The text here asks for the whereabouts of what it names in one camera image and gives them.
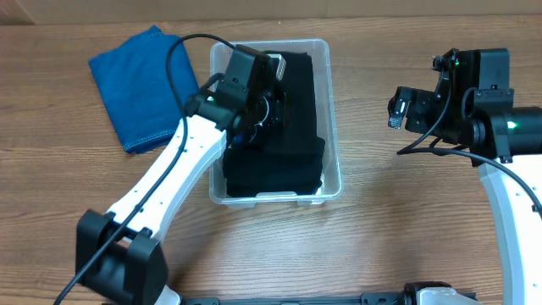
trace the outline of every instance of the wooden table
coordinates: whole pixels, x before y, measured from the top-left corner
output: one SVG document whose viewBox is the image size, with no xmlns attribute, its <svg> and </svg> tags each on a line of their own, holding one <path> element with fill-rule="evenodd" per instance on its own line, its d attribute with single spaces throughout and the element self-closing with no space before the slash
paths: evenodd
<svg viewBox="0 0 542 305">
<path fill-rule="evenodd" d="M 160 150 L 124 153 L 87 60 L 152 24 L 0 27 L 0 304 L 50 304 L 73 276 L 75 225 L 105 211 Z M 204 175 L 164 244 L 186 297 L 355 296 L 444 280 L 501 303 L 493 217 L 465 158 L 397 157 L 417 138 L 386 126 L 397 86 L 433 90 L 431 56 L 508 47 L 516 105 L 542 106 L 542 16 L 158 24 L 234 40 L 320 37 L 331 50 L 344 194 L 321 207 L 230 209 Z M 213 42 L 186 44 L 198 80 Z M 77 286 L 66 304 L 102 298 Z"/>
</svg>

